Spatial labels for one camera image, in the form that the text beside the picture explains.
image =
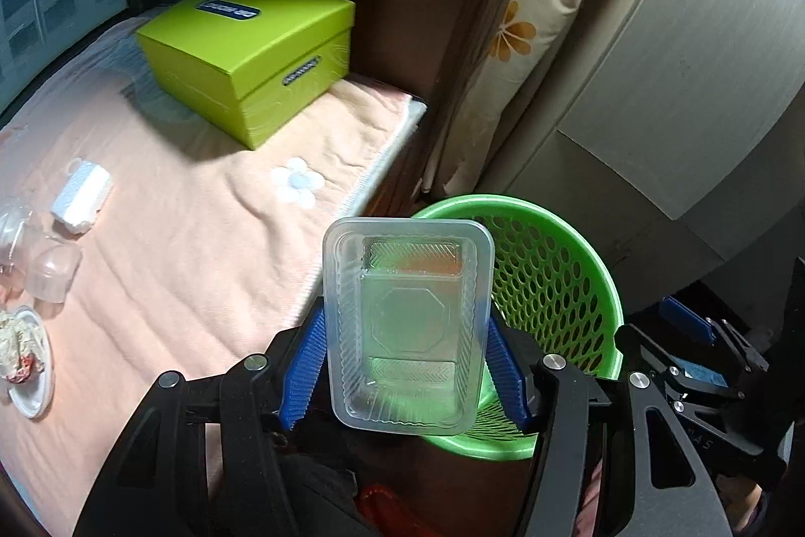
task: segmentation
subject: bed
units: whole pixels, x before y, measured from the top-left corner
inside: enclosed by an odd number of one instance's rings
[[[145,21],[109,29],[0,131],[0,196],[24,197],[48,224],[76,162],[114,177],[98,223],[77,240],[83,260],[63,306],[25,293],[8,304],[43,316],[55,393],[35,421],[3,394],[0,462],[53,537],[71,534],[160,372],[217,374],[297,324],[325,230],[361,212],[425,109],[351,78],[248,151],[156,86],[134,40]]]

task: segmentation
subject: green plastic basket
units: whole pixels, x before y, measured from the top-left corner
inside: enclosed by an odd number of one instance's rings
[[[568,223],[533,203],[486,194],[448,199],[415,217],[483,223],[495,241],[492,298],[506,324],[530,332],[545,352],[560,353],[590,375],[617,378],[622,356],[614,337],[623,325],[617,289],[593,247]],[[531,457],[536,445],[534,435],[522,435],[506,418],[486,371],[472,427],[424,439],[498,462]]]

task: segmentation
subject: green gift box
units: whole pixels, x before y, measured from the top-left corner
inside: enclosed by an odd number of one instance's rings
[[[154,77],[249,148],[349,69],[355,4],[183,0],[137,32]]]

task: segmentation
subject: metal screw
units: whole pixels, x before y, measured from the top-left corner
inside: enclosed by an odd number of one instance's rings
[[[264,355],[250,355],[247,359],[243,360],[243,366],[248,371],[262,371],[266,368],[268,360]]]
[[[645,390],[651,384],[649,376],[645,375],[642,371],[633,371],[629,374],[629,382],[632,383],[639,390]]]
[[[179,384],[179,375],[176,371],[166,371],[159,377],[159,386],[164,390],[170,390]]]
[[[557,353],[549,353],[542,359],[542,364],[547,368],[552,368],[554,371],[561,371],[568,365],[568,361]]]

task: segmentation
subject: paper plate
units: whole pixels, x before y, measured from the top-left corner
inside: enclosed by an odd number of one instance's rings
[[[39,348],[44,353],[44,370],[34,371],[31,377],[20,385],[8,385],[8,395],[11,403],[27,416],[28,419],[36,419],[43,415],[50,405],[53,397],[53,354],[50,348],[50,341],[47,340],[47,331],[42,324],[39,315],[28,306],[20,306],[14,314],[15,318],[25,321],[31,326],[42,328],[39,336],[35,339],[39,342]]]

